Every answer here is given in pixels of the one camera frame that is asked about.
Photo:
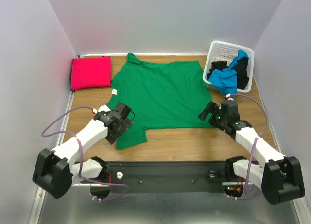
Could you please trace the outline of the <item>green t shirt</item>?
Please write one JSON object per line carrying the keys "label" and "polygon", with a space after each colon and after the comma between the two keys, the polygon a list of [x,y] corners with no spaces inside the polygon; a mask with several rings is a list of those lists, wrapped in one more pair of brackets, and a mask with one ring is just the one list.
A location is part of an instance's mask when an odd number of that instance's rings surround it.
{"label": "green t shirt", "polygon": [[111,82],[110,109],[123,103],[132,109],[132,126],[117,139],[123,150],[147,141],[146,130],[209,128],[199,114],[212,100],[202,80],[203,70],[195,61],[151,63],[133,53]]}

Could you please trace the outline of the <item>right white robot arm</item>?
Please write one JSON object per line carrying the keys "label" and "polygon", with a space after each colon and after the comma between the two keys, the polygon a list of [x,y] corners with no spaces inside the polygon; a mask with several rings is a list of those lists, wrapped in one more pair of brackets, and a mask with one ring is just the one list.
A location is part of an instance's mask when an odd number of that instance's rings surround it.
{"label": "right white robot arm", "polygon": [[305,196],[299,160],[274,149],[249,122],[241,120],[238,105],[233,99],[223,100],[220,104],[210,101],[198,117],[224,131],[250,153],[250,158],[256,160],[254,164],[242,156],[228,159],[224,167],[226,179],[241,177],[251,182],[272,205]]}

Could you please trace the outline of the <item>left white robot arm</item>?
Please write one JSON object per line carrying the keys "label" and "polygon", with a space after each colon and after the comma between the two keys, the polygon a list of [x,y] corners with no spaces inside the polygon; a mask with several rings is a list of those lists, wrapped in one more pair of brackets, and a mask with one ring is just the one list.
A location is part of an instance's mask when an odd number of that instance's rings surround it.
{"label": "left white robot arm", "polygon": [[66,142],[49,150],[40,151],[37,156],[32,181],[55,199],[64,196],[74,184],[89,183],[124,188],[119,197],[124,196],[129,187],[123,183],[113,183],[109,165],[99,157],[83,160],[84,153],[102,139],[113,144],[133,124],[128,118],[132,109],[118,103],[114,109],[102,105],[99,109],[88,108],[94,115],[90,122],[78,133],[62,130],[70,134]]}

